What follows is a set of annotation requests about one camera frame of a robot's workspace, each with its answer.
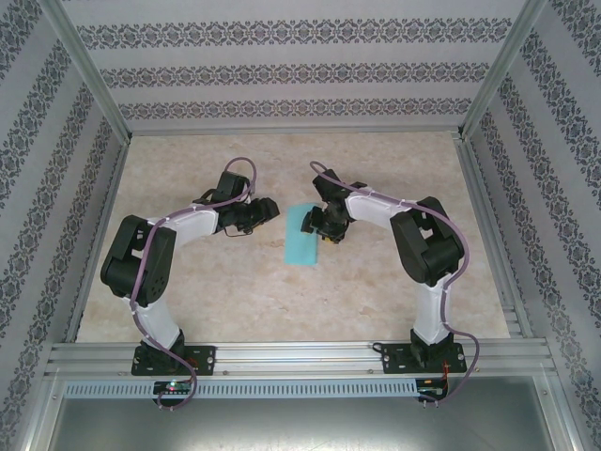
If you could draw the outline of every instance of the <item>wire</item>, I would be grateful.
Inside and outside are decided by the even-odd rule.
[[[174,354],[173,352],[171,352],[168,348],[166,348],[161,343],[159,343],[157,340],[155,340],[152,336],[150,336],[150,334],[144,328],[144,326],[140,322],[140,319],[138,318],[137,308],[138,308],[139,304],[135,300],[137,299],[138,293],[140,291],[140,287],[142,286],[142,280],[144,278],[144,269],[146,268],[146,263],[148,262],[148,254],[150,252],[150,245],[152,244],[152,240],[154,239],[154,236],[157,233],[157,229],[160,226],[162,226],[164,223],[166,223],[167,221],[175,219],[178,216],[181,216],[182,214],[188,214],[188,213],[192,213],[194,211],[212,210],[212,209],[217,209],[219,207],[225,207],[226,205],[230,205],[230,204],[233,204],[234,202],[238,202],[245,195],[250,194],[254,189],[254,184],[256,183],[256,166],[254,165],[253,161],[250,158],[237,157],[237,158],[234,158],[233,160],[230,160],[229,163],[225,165],[225,169],[223,171],[226,171],[227,169],[229,169],[229,167],[235,162],[246,162],[253,169],[253,178],[251,179],[251,183],[246,187],[246,189],[242,193],[240,193],[236,197],[233,197],[229,200],[225,200],[224,202],[219,202],[217,204],[211,204],[211,205],[194,204],[193,206],[188,207],[186,209],[174,211],[173,213],[168,214],[167,216],[164,216],[159,221],[157,221],[156,224],[148,232],[148,238],[146,239],[146,244],[144,246],[144,253],[142,255],[142,261],[140,262],[140,268],[138,268],[138,273],[135,277],[135,283],[133,284],[133,290],[131,291],[131,297],[130,297],[130,310],[131,310],[131,314],[133,315],[133,322],[135,323],[138,330],[142,333],[142,336],[145,338],[146,341],[148,341],[152,346],[154,346],[158,350],[161,350],[162,352],[167,354],[172,359],[180,362],[182,365],[184,365],[186,367],[186,369],[188,369],[190,371],[190,376],[191,376],[190,381],[193,384],[193,388],[190,391],[190,393],[188,394],[188,396],[185,397],[176,406],[168,407],[168,406],[162,405],[161,404],[162,396],[167,392],[161,392],[159,394],[159,396],[157,397],[157,404],[159,405],[159,409],[168,409],[169,411],[174,411],[174,410],[180,409],[180,408],[184,407],[186,404],[188,404],[188,402],[190,402],[190,400],[193,398],[194,394],[196,393],[196,388],[198,387],[198,378],[196,377],[196,371],[194,371],[194,368],[192,367],[192,365],[190,365],[184,359],[179,357],[177,354]]]
[[[444,325],[444,328],[447,331],[449,331],[455,335],[465,336],[465,337],[469,338],[471,341],[473,341],[476,350],[473,354],[473,360],[471,361],[471,365],[468,368],[468,370],[466,371],[466,374],[464,375],[464,377],[461,379],[461,382],[456,386],[456,388],[453,390],[453,392],[451,392],[447,397],[445,397],[441,401],[438,401],[436,403],[436,405],[438,407],[439,404],[443,404],[444,402],[447,402],[449,399],[454,397],[461,390],[461,388],[465,385],[465,383],[468,380],[468,378],[470,377],[471,373],[476,368],[476,365],[478,363],[478,358],[480,357],[480,342],[478,341],[478,338],[476,338],[475,335],[470,334],[468,332],[458,331],[453,326],[451,326],[447,321],[447,314],[445,311],[445,307],[447,304],[447,293],[449,291],[449,287],[455,280],[457,280],[459,277],[461,277],[461,275],[466,271],[466,269],[468,268],[468,265],[470,264],[470,248],[468,247],[468,241],[466,240],[466,237],[463,235],[463,233],[461,233],[461,230],[459,230],[459,227],[457,227],[457,225],[453,221],[451,221],[449,218],[447,218],[443,214],[438,213],[435,210],[429,209],[428,207],[423,207],[414,202],[408,202],[406,200],[395,199],[394,197],[389,197],[384,194],[380,194],[380,193],[376,193],[376,192],[369,192],[369,191],[362,190],[361,188],[355,188],[354,186],[347,185],[346,183],[344,183],[340,180],[336,180],[336,179],[333,179],[332,177],[326,176],[323,173],[323,171],[326,171],[328,168],[320,162],[311,161],[309,163],[309,165],[311,166],[311,169],[316,171],[317,174],[320,177],[322,177],[323,179],[329,181],[330,183],[338,185],[342,188],[350,190],[354,193],[368,195],[368,196],[371,196],[371,197],[374,197],[374,198],[377,198],[380,200],[384,200],[386,202],[390,202],[395,205],[399,205],[401,207],[407,207],[410,209],[419,210],[423,213],[434,216],[435,218],[440,219],[448,227],[450,227],[451,230],[453,230],[453,232],[456,234],[456,236],[461,241],[461,244],[463,245],[463,249],[465,251],[463,263],[461,264],[461,267],[459,268],[459,270],[457,272],[455,272],[446,282],[444,282],[444,284],[442,284],[442,295],[440,296],[440,320],[442,322],[442,325]],[[433,397],[428,397],[425,395],[422,395],[422,397],[424,397],[428,400],[431,400],[431,401],[436,401]]]

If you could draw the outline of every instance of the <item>purple cable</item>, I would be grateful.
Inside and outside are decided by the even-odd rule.
[[[133,322],[135,323],[138,330],[142,333],[144,338],[148,342],[150,342],[150,344],[152,346],[154,346],[158,350],[161,350],[162,352],[167,354],[172,359],[177,360],[178,362],[180,362],[182,365],[184,365],[190,371],[190,378],[193,383],[193,389],[190,391],[188,396],[185,397],[176,406],[172,406],[172,407],[168,407],[168,408],[166,406],[163,406],[161,404],[161,399],[162,399],[162,396],[166,392],[161,392],[159,394],[159,396],[157,397],[157,404],[159,405],[159,409],[169,409],[170,411],[174,411],[174,410],[184,407],[186,404],[188,404],[188,402],[190,402],[190,400],[193,398],[194,394],[196,393],[196,388],[198,386],[198,378],[196,377],[196,372],[194,371],[194,368],[192,367],[192,365],[190,365],[188,362],[186,362],[184,359],[182,359],[178,355],[171,352],[168,348],[164,347],[157,340],[152,338],[148,334],[148,331],[144,328],[144,326],[140,322],[140,319],[138,318],[138,313],[136,311],[138,308],[138,303],[136,303],[135,300],[138,297],[138,293],[140,291],[140,286],[142,286],[142,279],[144,277],[144,269],[146,268],[146,263],[148,261],[148,253],[150,250],[150,244],[152,244],[152,240],[154,239],[154,236],[157,233],[157,229],[171,219],[175,219],[178,216],[181,216],[182,214],[192,213],[193,211],[214,210],[219,207],[224,207],[226,205],[233,204],[234,202],[238,202],[243,197],[245,197],[247,194],[252,194],[253,190],[254,190],[254,184],[256,183],[256,166],[254,165],[253,161],[250,158],[237,157],[237,158],[234,158],[233,160],[230,160],[230,162],[225,166],[224,171],[229,169],[229,167],[235,162],[247,162],[253,169],[253,178],[251,179],[251,183],[240,195],[237,195],[236,197],[226,200],[224,202],[219,202],[217,204],[211,204],[211,205],[198,204],[198,205],[194,205],[193,207],[188,207],[183,210],[174,211],[173,213],[168,214],[167,216],[165,216],[165,217],[161,218],[159,221],[157,221],[157,223],[150,229],[150,232],[148,232],[148,238],[146,239],[146,245],[144,246],[144,254],[142,255],[142,261],[140,262],[140,268],[138,269],[138,273],[135,277],[135,284],[133,285],[133,290],[131,292],[131,298],[130,298],[130,310],[131,310],[131,314],[133,315]]]
[[[455,274],[453,274],[449,278],[449,280],[447,280],[442,285],[442,296],[440,297],[440,319],[442,320],[442,324],[444,325],[444,327],[447,331],[449,331],[455,335],[465,336],[465,337],[469,338],[470,340],[472,340],[476,347],[476,350],[473,354],[473,360],[471,361],[471,365],[468,368],[468,371],[466,371],[465,376],[463,377],[463,379],[461,379],[461,382],[456,386],[456,388],[453,390],[453,392],[451,392],[449,395],[447,395],[447,397],[445,397],[444,399],[442,399],[440,401],[436,401],[433,397],[421,395],[422,397],[424,397],[426,399],[429,399],[431,401],[436,401],[437,407],[439,404],[443,404],[443,403],[447,402],[449,399],[451,399],[453,396],[455,396],[456,393],[459,392],[459,390],[466,383],[466,381],[470,377],[471,373],[475,369],[476,364],[478,363],[478,358],[480,357],[480,342],[478,341],[478,338],[476,338],[475,335],[470,334],[468,332],[458,331],[457,329],[455,329],[454,327],[449,325],[449,323],[447,322],[447,314],[445,311],[445,306],[447,303],[447,291],[448,291],[449,287],[455,280],[457,280],[459,277],[461,277],[461,275],[466,271],[466,269],[468,268],[468,265],[470,264],[470,248],[468,247],[468,241],[466,240],[466,237],[463,235],[463,233],[461,233],[461,230],[459,230],[459,227],[457,227],[457,225],[453,221],[451,221],[446,216],[438,213],[437,211],[429,209],[428,207],[422,207],[421,205],[414,204],[412,202],[398,200],[393,197],[388,197],[387,195],[380,194],[380,193],[370,193],[370,192],[362,190],[360,188],[355,188],[353,186],[347,185],[346,183],[344,183],[342,181],[339,181],[339,180],[336,180],[336,179],[326,176],[322,171],[325,171],[328,168],[320,162],[312,161],[309,163],[309,165],[311,166],[311,169],[316,171],[320,177],[322,177],[323,179],[325,179],[335,185],[338,185],[342,188],[346,188],[355,193],[369,195],[371,197],[375,197],[377,199],[384,200],[386,202],[391,202],[395,205],[400,205],[402,207],[407,207],[410,209],[416,209],[416,210],[422,211],[426,214],[430,214],[430,215],[434,216],[435,218],[440,219],[444,224],[446,224],[448,227],[450,227],[453,230],[453,232],[456,234],[457,237],[459,237],[459,240],[461,241],[461,244],[463,245],[463,249],[465,250],[465,256],[463,258],[463,263],[461,264],[461,267],[459,268],[459,270]]]

